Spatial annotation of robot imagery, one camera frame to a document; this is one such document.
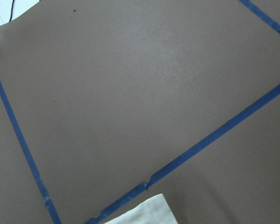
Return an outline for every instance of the tape line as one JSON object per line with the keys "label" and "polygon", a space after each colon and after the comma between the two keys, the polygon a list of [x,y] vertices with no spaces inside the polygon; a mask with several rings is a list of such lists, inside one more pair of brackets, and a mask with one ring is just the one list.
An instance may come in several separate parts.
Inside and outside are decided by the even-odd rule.
{"label": "tape line", "polygon": [[248,9],[254,12],[259,18],[261,18],[264,22],[270,25],[274,30],[276,30],[280,34],[280,25],[274,21],[271,17],[265,14],[261,9],[259,9],[256,5],[254,5],[250,0],[239,0],[242,2]]}
{"label": "tape line", "polygon": [[255,113],[257,110],[259,110],[261,107],[269,103],[271,100],[273,100],[275,97],[280,95],[280,84],[276,86],[274,89],[269,91],[266,95],[255,101],[253,104],[248,106],[246,109],[244,109],[242,112],[234,116],[232,119],[227,121],[225,124],[223,124],[221,127],[219,127],[217,130],[209,134],[207,137],[202,139],[200,142],[192,146],[190,149],[188,149],[186,152],[178,156],[176,159],[174,159],[172,162],[164,166],[162,169],[154,173],[148,183],[141,183],[131,191],[129,191],[127,194],[123,195],[119,200],[112,203],[110,206],[108,206],[106,209],[102,210],[99,216],[91,218],[89,221],[85,222],[84,224],[97,224],[100,221],[102,221],[104,218],[108,217],[111,213],[115,212],[122,206],[124,206],[127,202],[131,201],[133,198],[135,198],[137,195],[139,195],[141,192],[143,192],[145,189],[150,188],[152,185],[154,185],[156,182],[158,182],[160,179],[168,175],[170,172],[178,168],[180,165],[182,165],[185,161],[189,160],[191,157],[199,153],[201,150],[206,148],[208,145],[210,145],[212,142],[220,138],[222,135],[227,133],[229,130],[234,128],[236,125],[241,123],[243,120],[248,118],[250,115]]}
{"label": "tape line", "polygon": [[48,190],[46,188],[46,186],[44,185],[44,183],[42,182],[42,178],[41,178],[41,175],[38,171],[38,168],[35,164],[35,161],[32,157],[32,154],[29,150],[29,147],[25,141],[25,138],[23,136],[23,133],[20,129],[20,126],[18,124],[18,121],[14,115],[14,112],[13,112],[13,109],[8,101],[8,98],[7,98],[7,95],[3,89],[3,86],[2,86],[2,83],[0,81],[0,96],[1,96],[1,99],[2,99],[2,102],[3,102],[3,105],[5,106],[5,109],[6,109],[6,112],[8,114],[8,117],[10,119],[10,122],[14,128],[14,132],[17,136],[17,139],[20,143],[20,146],[22,148],[22,151],[25,155],[25,158],[26,158],[26,161],[30,167],[30,170],[32,172],[32,175],[35,179],[35,182],[37,184],[37,187],[44,199],[44,202],[45,202],[45,206],[47,208],[47,210],[49,211],[50,215],[51,215],[51,218],[53,220],[53,223],[54,224],[61,224],[61,221],[60,221],[60,218],[57,214],[57,211],[55,209],[55,206],[53,204],[53,201],[50,199],[49,197],[49,194],[48,194]]}

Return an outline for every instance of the white cloth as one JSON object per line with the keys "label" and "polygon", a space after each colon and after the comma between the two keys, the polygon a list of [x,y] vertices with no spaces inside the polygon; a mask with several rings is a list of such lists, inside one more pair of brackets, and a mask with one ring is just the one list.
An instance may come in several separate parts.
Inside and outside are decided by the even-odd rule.
{"label": "white cloth", "polygon": [[136,208],[105,224],[178,224],[163,194],[147,199]]}

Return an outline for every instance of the white floor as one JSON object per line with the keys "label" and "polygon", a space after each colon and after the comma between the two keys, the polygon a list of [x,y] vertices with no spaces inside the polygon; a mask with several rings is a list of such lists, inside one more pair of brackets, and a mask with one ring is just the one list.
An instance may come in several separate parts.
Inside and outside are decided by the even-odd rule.
{"label": "white floor", "polygon": [[[12,0],[0,0],[0,26],[8,23],[12,2]],[[39,2],[39,0],[15,0],[13,20],[34,6],[37,2]]]}

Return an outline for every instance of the gray surface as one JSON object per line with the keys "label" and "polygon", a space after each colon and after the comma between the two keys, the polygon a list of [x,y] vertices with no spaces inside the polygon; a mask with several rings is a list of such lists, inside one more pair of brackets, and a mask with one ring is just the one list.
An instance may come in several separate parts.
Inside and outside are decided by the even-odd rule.
{"label": "gray surface", "polygon": [[[280,35],[237,0],[43,0],[0,27],[0,77],[63,223],[82,223],[280,83]],[[1,156],[24,169],[5,178],[26,188],[3,186],[36,206],[2,110]],[[117,215],[164,193],[180,223],[280,223],[278,159],[280,98]]]}
{"label": "gray surface", "polygon": [[51,218],[0,99],[0,224],[9,223],[51,223]]}

